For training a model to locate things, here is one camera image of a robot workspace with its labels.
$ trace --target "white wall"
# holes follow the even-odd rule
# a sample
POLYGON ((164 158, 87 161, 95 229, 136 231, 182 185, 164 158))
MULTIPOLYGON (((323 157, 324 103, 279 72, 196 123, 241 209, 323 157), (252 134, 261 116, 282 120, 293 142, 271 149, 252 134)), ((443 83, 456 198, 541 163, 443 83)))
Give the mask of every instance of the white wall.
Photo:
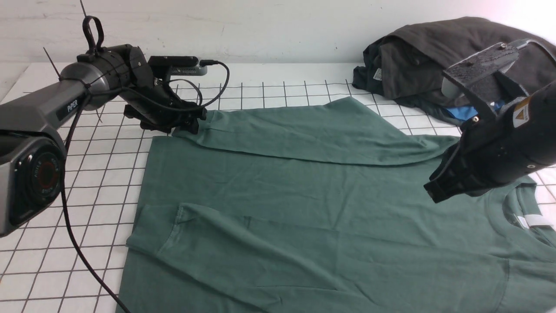
MULTIPOLYGON (((230 62, 359 62, 406 24, 480 16, 556 42, 551 0, 85 0, 107 45, 230 62)), ((73 61, 86 50, 78 0, 0 0, 0 62, 73 61)))

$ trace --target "pile of clothes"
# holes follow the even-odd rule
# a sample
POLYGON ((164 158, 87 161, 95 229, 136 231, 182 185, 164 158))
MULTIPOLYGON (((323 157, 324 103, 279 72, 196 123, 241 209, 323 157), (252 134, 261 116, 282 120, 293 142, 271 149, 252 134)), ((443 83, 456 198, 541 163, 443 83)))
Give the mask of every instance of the pile of clothes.
MULTIPOLYGON (((526 38, 556 53, 554 45, 538 36, 484 18, 406 25, 363 51, 365 66, 354 69, 353 86, 459 126, 476 111, 465 96, 449 99, 442 94, 442 71, 496 43, 526 38)), ((539 47, 530 45, 520 50, 507 75, 531 94, 556 80, 556 69, 539 47)))

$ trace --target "black cable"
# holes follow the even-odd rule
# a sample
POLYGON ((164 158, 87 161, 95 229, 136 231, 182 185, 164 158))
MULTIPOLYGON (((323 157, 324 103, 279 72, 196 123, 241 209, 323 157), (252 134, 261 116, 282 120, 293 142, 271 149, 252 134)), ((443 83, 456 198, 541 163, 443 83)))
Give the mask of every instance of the black cable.
POLYGON ((203 93, 201 92, 199 87, 197 87, 197 86, 195 86, 195 84, 193 84, 192 81, 187 80, 187 79, 173 79, 173 80, 167 81, 166 84, 169 84, 169 83, 175 82, 175 81, 184 81, 184 82, 190 84, 193 87, 193 89, 195 89, 195 91, 197 92, 197 96, 199 97, 199 103, 197 105, 202 105, 203 104, 203 93))
POLYGON ((201 66, 215 65, 215 64, 220 64, 226 69, 226 81, 224 82, 224 85, 222 86, 220 92, 214 98, 212 98, 212 100, 204 104, 205 106, 212 104, 214 103, 214 101, 218 100, 218 98, 220 98, 220 96, 222 96, 222 94, 224 93, 224 90, 226 90, 226 87, 228 87, 228 82, 230 81, 230 69, 223 62, 215 61, 215 60, 201 60, 199 62, 199 65, 201 66))
POLYGON ((230 81, 230 68, 228 68, 228 66, 226 66, 224 63, 220 62, 220 61, 214 61, 214 60, 202 60, 200 62, 201 64, 205 64, 206 65, 215 65, 215 64, 220 64, 222 65, 225 69, 226 69, 226 81, 224 81, 224 85, 222 86, 222 89, 220 90, 220 92, 214 97, 212 98, 212 100, 210 100, 209 102, 203 104, 203 105, 199 105, 196 107, 189 107, 187 109, 182 109, 182 108, 176 108, 176 107, 170 107, 164 104, 160 104, 152 99, 150 99, 149 97, 141 94, 140 92, 136 91, 135 89, 129 88, 129 87, 122 87, 122 90, 124 91, 129 91, 133 94, 135 94, 136 96, 150 102, 153 105, 156 105, 158 107, 160 107, 161 109, 164 110, 168 110, 168 111, 172 111, 172 112, 180 112, 180 113, 186 113, 186 112, 193 112, 193 111, 197 111, 199 109, 203 109, 204 107, 207 107, 209 105, 211 105, 212 103, 214 103, 216 100, 218 100, 218 98, 220 98, 220 96, 222 96, 222 94, 224 93, 224 91, 226 90, 226 87, 228 86, 228 82, 230 81))
MULTIPOLYGON (((73 137, 73 133, 75 132, 75 128, 77 126, 77 122, 79 121, 79 117, 81 116, 81 112, 83 112, 83 108, 85 108, 85 106, 91 101, 91 98, 92 98, 91 94, 87 95, 87 97, 83 101, 83 104, 80 106, 80 108, 77 110, 77 112, 75 114, 73 122, 72 122, 71 126, 69 127, 70 130, 69 130, 68 135, 66 137, 66 143, 65 143, 66 151, 70 150, 71 139, 73 137)), ((122 308, 122 310, 125 313, 131 313, 130 310, 118 298, 118 296, 116 296, 116 294, 105 284, 105 282, 102 281, 102 279, 99 277, 99 275, 95 272, 93 267, 89 264, 89 262, 85 258, 85 255, 83 255, 83 252, 81 252, 81 248, 79 247, 79 244, 77 243, 77 241, 75 239, 75 236, 73 235, 73 231, 72 231, 71 225, 70 225, 70 220, 69 220, 70 215, 68 213, 68 204, 67 204, 67 197, 66 197, 65 180, 66 180, 66 169, 65 169, 65 166, 63 166, 62 167, 62 179, 60 180, 60 193, 61 193, 61 196, 62 196, 62 212, 64 214, 64 220, 66 222, 66 229, 67 229, 68 235, 70 237, 69 240, 71 241, 71 243, 73 245, 73 248, 75 248, 75 251, 77 252, 77 255, 79 255, 79 258, 81 259, 81 261, 83 261, 83 264, 85 264, 85 267, 89 270, 89 272, 93 275, 93 277, 98 281, 98 283, 101 284, 102 288, 104 288, 106 290, 106 292, 108 292, 108 294, 110 294, 110 296, 112 296, 112 298, 114 300, 116 300, 116 303, 118 303, 118 305, 122 308)))

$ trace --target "clothing label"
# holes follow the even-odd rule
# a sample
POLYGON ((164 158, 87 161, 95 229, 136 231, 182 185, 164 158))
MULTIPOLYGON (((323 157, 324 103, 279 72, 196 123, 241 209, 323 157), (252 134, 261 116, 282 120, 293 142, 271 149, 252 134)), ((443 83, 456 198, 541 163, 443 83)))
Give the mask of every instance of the clothing label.
POLYGON ((523 218, 527 221, 527 224, 530 227, 533 226, 552 226, 552 222, 550 222, 547 218, 540 214, 527 214, 524 215, 523 218))
POLYGON ((529 100, 530 97, 515 106, 513 118, 514 128, 518 128, 529 121, 529 100))
POLYGON ((518 221, 523 228, 529 229, 529 224, 527 224, 527 220, 523 216, 516 216, 516 217, 518 218, 518 221))
POLYGON ((375 76, 373 76, 373 79, 382 81, 382 69, 376 70, 375 76))

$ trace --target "yellow warning sticker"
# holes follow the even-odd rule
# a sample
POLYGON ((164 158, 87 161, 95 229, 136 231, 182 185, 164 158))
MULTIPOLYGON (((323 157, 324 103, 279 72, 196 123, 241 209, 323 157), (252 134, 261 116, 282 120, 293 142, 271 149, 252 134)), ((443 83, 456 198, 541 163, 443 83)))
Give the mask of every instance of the yellow warning sticker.
POLYGON ((529 100, 530 98, 528 97, 515 106, 513 118, 514 128, 518 128, 529 121, 529 100))

